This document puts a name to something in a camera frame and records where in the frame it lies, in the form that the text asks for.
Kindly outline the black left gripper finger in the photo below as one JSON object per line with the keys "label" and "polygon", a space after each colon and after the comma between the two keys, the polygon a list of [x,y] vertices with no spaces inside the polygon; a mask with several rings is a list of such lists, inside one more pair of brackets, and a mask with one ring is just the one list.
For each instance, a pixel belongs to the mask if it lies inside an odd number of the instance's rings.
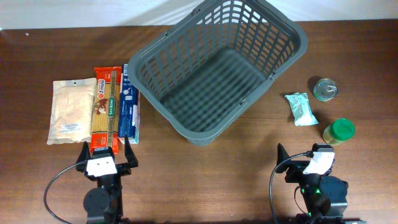
{"label": "black left gripper finger", "polygon": [[127,136],[124,137],[124,154],[130,168],[135,168],[138,166],[137,157],[132,150],[132,147],[129,143],[129,138]]}
{"label": "black left gripper finger", "polygon": [[84,142],[82,150],[80,152],[80,155],[78,156],[78,159],[76,160],[76,163],[77,163],[76,170],[77,171],[85,171],[86,163],[90,158],[91,158],[90,147],[87,142]]}

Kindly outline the orange spaghetti packet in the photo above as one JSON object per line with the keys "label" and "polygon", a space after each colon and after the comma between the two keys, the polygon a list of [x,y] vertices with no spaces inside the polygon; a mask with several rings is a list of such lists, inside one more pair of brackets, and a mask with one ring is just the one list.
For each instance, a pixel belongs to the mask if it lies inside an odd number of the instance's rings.
{"label": "orange spaghetti packet", "polygon": [[95,67],[96,91],[93,102],[90,151],[111,147],[119,152],[118,123],[122,67]]}

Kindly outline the beige grain bag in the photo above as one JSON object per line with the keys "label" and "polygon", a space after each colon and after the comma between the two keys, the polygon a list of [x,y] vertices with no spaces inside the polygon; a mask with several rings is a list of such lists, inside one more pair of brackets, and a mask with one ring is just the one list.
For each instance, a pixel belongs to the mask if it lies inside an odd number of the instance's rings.
{"label": "beige grain bag", "polygon": [[53,82],[48,145],[91,141],[96,79]]}

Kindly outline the blue tissue box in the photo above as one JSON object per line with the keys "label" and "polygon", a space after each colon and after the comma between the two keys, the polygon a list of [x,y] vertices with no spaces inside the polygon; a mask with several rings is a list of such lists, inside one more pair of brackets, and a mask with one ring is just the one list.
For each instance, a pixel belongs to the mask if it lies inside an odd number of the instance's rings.
{"label": "blue tissue box", "polygon": [[124,137],[131,144],[139,143],[140,123],[140,92],[130,82],[127,74],[127,64],[123,65],[121,75],[121,90],[119,99],[118,138],[124,144]]}

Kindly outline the green lid jar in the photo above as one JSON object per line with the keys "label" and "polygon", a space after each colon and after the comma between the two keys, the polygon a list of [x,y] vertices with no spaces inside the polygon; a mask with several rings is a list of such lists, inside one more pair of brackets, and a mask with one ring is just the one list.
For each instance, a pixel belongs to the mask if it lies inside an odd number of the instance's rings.
{"label": "green lid jar", "polygon": [[348,119],[340,118],[325,128],[322,137],[327,144],[338,146],[350,140],[354,134],[354,124]]}

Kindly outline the metal tin can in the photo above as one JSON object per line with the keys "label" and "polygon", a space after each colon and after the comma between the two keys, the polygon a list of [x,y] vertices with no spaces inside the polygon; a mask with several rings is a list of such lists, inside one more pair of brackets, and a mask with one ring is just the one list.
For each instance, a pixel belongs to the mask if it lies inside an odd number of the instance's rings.
{"label": "metal tin can", "polygon": [[319,101],[330,101],[338,94],[338,87],[334,80],[322,78],[313,88],[313,95]]}

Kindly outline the grey plastic laundry basket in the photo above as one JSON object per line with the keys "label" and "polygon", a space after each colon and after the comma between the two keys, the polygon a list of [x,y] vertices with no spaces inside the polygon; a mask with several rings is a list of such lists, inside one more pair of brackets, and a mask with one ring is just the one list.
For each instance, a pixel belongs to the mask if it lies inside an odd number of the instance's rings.
{"label": "grey plastic laundry basket", "polygon": [[267,1],[206,0],[134,54],[127,74],[196,146],[206,146],[307,50],[304,30]]}

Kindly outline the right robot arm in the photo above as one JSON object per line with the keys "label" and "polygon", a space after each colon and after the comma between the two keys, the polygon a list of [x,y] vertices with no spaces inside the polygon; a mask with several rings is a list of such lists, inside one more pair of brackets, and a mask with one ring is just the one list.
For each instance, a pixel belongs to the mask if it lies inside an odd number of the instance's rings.
{"label": "right robot arm", "polygon": [[287,153],[281,143],[277,145],[277,163],[269,182],[269,200],[275,223],[278,221],[272,199],[272,183],[276,173],[284,173],[287,183],[298,185],[295,191],[300,192],[306,208],[295,217],[286,218],[284,223],[365,223],[358,218],[343,217],[348,207],[346,196],[349,185],[331,175],[334,161],[334,149],[327,144],[315,143],[311,150],[293,156]]}

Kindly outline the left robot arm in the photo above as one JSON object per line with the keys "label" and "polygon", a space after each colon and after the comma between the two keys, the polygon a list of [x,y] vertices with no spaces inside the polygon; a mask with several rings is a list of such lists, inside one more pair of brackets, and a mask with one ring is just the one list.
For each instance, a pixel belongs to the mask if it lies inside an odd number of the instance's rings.
{"label": "left robot arm", "polygon": [[90,152],[88,143],[83,144],[76,161],[76,170],[97,183],[83,199],[87,212],[87,223],[130,223],[123,217],[121,177],[131,175],[131,169],[138,166],[129,139],[124,138],[125,163],[116,164],[111,147],[97,148]]}

